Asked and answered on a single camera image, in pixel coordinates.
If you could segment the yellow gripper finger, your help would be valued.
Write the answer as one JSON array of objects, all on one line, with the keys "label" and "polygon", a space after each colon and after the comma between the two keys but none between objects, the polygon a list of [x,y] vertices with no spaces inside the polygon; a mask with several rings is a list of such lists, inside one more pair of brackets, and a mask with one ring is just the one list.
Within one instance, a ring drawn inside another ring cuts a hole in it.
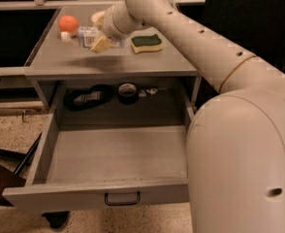
[{"label": "yellow gripper finger", "polygon": [[94,53],[100,53],[102,51],[108,50],[111,47],[112,41],[105,34],[100,34],[90,47],[90,50]]}]

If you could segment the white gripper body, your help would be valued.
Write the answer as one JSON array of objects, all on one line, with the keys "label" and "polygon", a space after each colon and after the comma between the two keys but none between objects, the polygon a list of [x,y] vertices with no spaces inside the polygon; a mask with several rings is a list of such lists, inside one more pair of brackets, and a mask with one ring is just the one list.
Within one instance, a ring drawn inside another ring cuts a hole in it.
[{"label": "white gripper body", "polygon": [[142,28],[143,25],[129,14],[124,2],[114,4],[104,13],[102,31],[114,41],[127,39],[133,32]]}]

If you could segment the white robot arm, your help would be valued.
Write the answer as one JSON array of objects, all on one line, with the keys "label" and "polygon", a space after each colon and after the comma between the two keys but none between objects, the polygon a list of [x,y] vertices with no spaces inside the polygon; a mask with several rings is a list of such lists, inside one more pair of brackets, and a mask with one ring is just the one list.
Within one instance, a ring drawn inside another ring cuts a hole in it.
[{"label": "white robot arm", "polygon": [[102,31],[120,41],[152,26],[218,91],[187,134],[195,233],[285,233],[285,75],[181,14],[168,0],[124,0]]}]

